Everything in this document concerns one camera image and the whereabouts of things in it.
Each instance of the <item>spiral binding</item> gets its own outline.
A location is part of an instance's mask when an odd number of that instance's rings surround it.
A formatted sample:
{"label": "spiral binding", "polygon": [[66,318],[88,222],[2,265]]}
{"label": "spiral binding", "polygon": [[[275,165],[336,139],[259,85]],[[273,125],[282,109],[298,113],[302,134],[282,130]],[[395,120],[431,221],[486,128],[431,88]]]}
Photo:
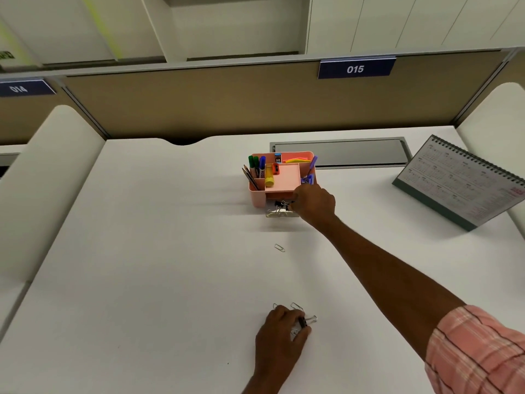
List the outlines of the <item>spiral binding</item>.
{"label": "spiral binding", "polygon": [[468,160],[470,160],[470,159],[474,160],[478,164],[481,164],[483,167],[487,167],[488,169],[490,169],[490,171],[498,172],[498,174],[503,175],[504,178],[511,179],[513,182],[516,182],[517,185],[525,186],[525,179],[523,179],[523,178],[521,178],[521,177],[519,177],[519,176],[517,176],[515,174],[512,174],[511,172],[509,172],[507,170],[504,170],[501,167],[496,166],[495,164],[487,162],[485,159],[482,159],[482,158],[476,156],[473,153],[465,151],[464,149],[462,149],[462,148],[460,148],[460,147],[458,147],[458,146],[456,146],[454,144],[451,144],[450,142],[447,142],[447,141],[443,140],[442,138],[439,138],[439,137],[437,137],[435,135],[431,135],[430,138],[431,138],[432,142],[436,142],[439,145],[444,145],[445,148],[452,149],[452,150],[456,151],[457,154],[460,154],[461,156],[467,157]]}

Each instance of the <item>person's right hand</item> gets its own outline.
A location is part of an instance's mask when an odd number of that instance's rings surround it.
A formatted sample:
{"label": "person's right hand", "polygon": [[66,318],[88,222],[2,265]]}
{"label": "person's right hand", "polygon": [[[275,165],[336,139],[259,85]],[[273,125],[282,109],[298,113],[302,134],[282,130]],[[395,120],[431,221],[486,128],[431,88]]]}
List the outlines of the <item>person's right hand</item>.
{"label": "person's right hand", "polygon": [[293,192],[293,200],[289,209],[318,230],[337,219],[336,199],[318,184],[298,186]]}

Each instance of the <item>sleeve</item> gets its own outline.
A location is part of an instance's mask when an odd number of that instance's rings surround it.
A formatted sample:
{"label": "sleeve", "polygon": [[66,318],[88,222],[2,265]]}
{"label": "sleeve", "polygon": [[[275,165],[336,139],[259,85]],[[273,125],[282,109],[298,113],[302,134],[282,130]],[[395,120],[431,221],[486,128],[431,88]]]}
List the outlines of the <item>sleeve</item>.
{"label": "sleeve", "polygon": [[524,334],[478,307],[459,307],[432,333],[425,371],[436,394],[523,394],[524,349]]}

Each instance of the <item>green marker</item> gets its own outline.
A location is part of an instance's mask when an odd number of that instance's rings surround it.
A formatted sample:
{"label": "green marker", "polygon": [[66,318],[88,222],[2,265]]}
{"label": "green marker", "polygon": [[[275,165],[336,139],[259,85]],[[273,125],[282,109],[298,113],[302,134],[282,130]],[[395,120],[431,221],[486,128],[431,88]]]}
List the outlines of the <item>green marker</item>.
{"label": "green marker", "polygon": [[253,161],[253,156],[248,156],[248,162],[250,163],[250,173],[252,177],[255,178],[255,162]]}
{"label": "green marker", "polygon": [[255,170],[255,178],[259,178],[259,156],[253,157],[253,168]]}

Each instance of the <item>person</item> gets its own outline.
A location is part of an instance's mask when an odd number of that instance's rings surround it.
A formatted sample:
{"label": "person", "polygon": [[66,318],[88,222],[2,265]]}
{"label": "person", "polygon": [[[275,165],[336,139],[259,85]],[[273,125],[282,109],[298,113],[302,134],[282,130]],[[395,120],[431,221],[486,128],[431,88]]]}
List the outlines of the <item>person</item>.
{"label": "person", "polygon": [[[525,335],[352,231],[319,185],[301,185],[291,208],[338,250],[384,316],[425,363],[436,394],[525,393]],[[243,394],[276,394],[311,333],[290,340],[302,311],[278,306],[255,340],[255,370]]]}

